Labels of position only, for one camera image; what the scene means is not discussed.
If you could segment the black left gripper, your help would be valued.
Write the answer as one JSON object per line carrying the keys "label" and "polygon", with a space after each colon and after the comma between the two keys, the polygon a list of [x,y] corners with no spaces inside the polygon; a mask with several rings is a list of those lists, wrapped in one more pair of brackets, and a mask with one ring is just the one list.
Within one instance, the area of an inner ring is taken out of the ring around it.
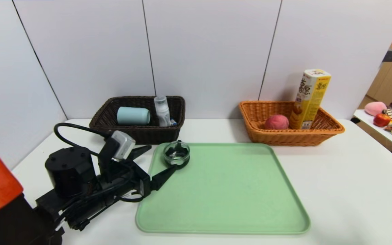
{"label": "black left gripper", "polygon": [[109,207],[120,200],[140,202],[150,194],[150,190],[158,191],[176,172],[177,167],[171,166],[150,178],[134,160],[151,148],[151,145],[133,148],[125,160],[100,160],[100,183],[105,190],[100,195],[103,207]]}

